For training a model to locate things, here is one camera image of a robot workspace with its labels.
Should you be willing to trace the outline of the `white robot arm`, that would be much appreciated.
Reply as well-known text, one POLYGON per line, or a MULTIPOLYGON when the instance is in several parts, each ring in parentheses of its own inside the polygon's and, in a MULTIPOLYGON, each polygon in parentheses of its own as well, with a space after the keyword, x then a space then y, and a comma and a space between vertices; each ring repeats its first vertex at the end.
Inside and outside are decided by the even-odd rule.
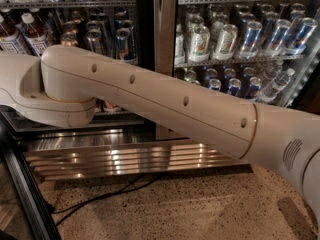
POLYGON ((320 117, 255 103, 78 47, 0 53, 0 104, 57 127, 83 127, 105 100, 286 179, 320 221, 320 117))

